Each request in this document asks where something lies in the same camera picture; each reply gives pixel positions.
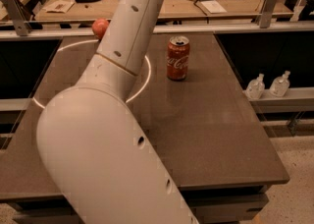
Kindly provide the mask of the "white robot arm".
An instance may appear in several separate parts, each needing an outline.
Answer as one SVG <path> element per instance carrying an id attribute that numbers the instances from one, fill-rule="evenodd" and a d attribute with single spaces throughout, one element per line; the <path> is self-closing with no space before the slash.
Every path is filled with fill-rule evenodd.
<path id="1" fill-rule="evenodd" d="M 78 82 L 39 117 L 39 155 L 84 224 L 199 224 L 126 105 L 162 3 L 120 0 Z"/>

